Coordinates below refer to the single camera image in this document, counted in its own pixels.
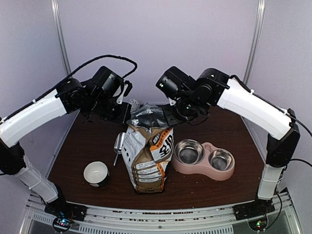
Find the dog food bag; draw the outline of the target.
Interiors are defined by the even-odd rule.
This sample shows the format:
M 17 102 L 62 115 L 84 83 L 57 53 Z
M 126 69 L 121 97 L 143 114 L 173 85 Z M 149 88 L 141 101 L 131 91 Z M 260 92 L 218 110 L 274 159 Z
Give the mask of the dog food bag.
M 174 129 L 161 107 L 145 103 L 131 112 L 121 155 L 137 193 L 164 191 L 174 148 Z

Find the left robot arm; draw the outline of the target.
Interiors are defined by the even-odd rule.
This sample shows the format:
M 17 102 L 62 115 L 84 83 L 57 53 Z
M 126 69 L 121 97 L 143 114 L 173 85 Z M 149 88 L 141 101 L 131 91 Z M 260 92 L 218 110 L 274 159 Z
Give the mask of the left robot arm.
M 42 177 L 28 160 L 19 140 L 49 121 L 79 110 L 86 118 L 97 115 L 103 120 L 124 124 L 131 106 L 123 102 L 132 83 L 102 66 L 84 82 L 66 78 L 43 96 L 0 121 L 0 170 L 18 178 L 45 201 L 59 216 L 70 212 L 61 188 Z

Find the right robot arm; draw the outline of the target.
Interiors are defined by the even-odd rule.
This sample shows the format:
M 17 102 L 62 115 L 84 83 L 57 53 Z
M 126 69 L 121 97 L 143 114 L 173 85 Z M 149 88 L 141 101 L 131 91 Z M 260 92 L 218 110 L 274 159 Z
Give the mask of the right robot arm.
M 270 104 L 249 89 L 236 75 L 207 68 L 194 79 L 175 66 L 164 72 L 156 87 L 168 98 L 163 106 L 167 123 L 175 126 L 190 122 L 198 115 L 208 115 L 211 106 L 229 110 L 268 132 L 267 156 L 257 189 L 257 199 L 250 204 L 254 215 L 269 206 L 282 170 L 290 162 L 300 139 L 298 121 L 292 109 Z

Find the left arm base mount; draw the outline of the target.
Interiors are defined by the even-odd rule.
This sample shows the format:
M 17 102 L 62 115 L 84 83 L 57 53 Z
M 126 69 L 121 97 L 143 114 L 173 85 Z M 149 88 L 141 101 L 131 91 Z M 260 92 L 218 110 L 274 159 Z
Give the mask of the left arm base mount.
M 76 221 L 84 221 L 85 219 L 87 207 L 69 203 L 65 200 L 64 196 L 50 203 L 46 202 L 42 197 L 40 199 L 45 205 L 44 211 L 55 217 L 52 221 L 52 228 L 57 233 L 63 234 L 69 231 Z

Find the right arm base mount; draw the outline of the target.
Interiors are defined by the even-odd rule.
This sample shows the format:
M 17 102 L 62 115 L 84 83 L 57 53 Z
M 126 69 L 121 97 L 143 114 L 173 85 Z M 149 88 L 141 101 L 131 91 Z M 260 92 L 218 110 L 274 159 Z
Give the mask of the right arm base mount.
M 233 206 L 236 221 L 247 220 L 249 227 L 256 232 L 264 231 L 268 225 L 268 213 L 274 212 L 273 199 L 262 200 L 256 198 L 254 201 Z

